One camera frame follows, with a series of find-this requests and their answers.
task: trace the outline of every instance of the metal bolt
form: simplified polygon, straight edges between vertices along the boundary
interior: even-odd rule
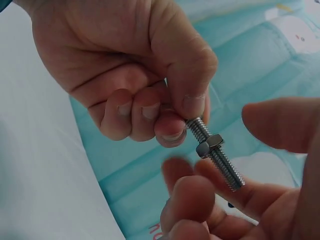
[[[196,148],[199,157],[203,159],[211,158],[231,191],[235,192],[244,186],[244,179],[222,150],[221,144],[224,142],[222,137],[219,134],[212,135],[200,117],[187,120],[185,123],[199,142]]]

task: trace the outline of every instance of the white fabric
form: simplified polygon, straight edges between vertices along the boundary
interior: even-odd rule
[[[123,240],[31,21],[0,14],[0,239]]]

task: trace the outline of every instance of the hand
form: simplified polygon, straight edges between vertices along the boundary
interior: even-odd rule
[[[181,158],[169,159],[162,168],[170,194],[161,214],[163,238],[319,240],[320,98],[249,104],[242,118],[248,130],[269,146],[308,153],[301,189],[245,179],[246,185],[233,193],[210,161],[200,160],[193,169]],[[214,204],[215,193],[258,225],[227,215]]]
[[[44,65],[105,136],[175,147],[184,119],[208,120],[217,58],[173,0],[16,1]]]

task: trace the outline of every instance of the threaded bolt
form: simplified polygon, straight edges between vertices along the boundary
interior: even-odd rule
[[[201,118],[197,117],[195,119],[187,120],[185,123],[186,126],[193,133],[197,141],[199,142],[199,146],[203,143],[205,143],[207,146],[206,156],[201,157],[211,158],[211,161],[214,163],[215,167],[221,172],[231,191],[235,192],[236,190],[244,186],[244,179],[222,150],[222,141],[209,141],[210,137],[212,137],[213,135],[210,133],[210,131],[208,130],[204,122],[201,120]]]

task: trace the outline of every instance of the metal nut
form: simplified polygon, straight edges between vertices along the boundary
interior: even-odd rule
[[[206,159],[211,152],[212,149],[218,147],[224,142],[223,138],[220,134],[214,134],[209,136],[206,141],[200,143],[195,151],[199,155],[200,158]]]
[[[206,141],[204,141],[196,147],[195,151],[200,158],[206,159],[210,152],[210,146]]]
[[[220,134],[214,134],[207,138],[206,143],[209,145],[210,149],[214,149],[224,142]]]

